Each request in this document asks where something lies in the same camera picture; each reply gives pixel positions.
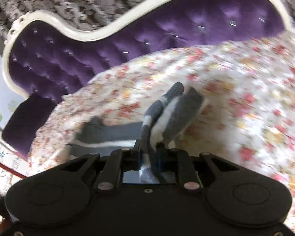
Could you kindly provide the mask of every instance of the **metal screw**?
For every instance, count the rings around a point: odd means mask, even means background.
[[[153,190],[151,188],[147,188],[147,189],[144,190],[144,192],[146,194],[151,194],[153,192]]]
[[[102,191],[108,191],[113,189],[113,184],[110,182],[102,182],[98,184],[97,188]]]
[[[184,184],[184,188],[187,190],[197,190],[200,188],[200,185],[197,182],[187,182]]]
[[[14,233],[14,236],[24,236],[24,235],[23,235],[23,233],[21,233],[21,232],[15,232],[15,233]]]

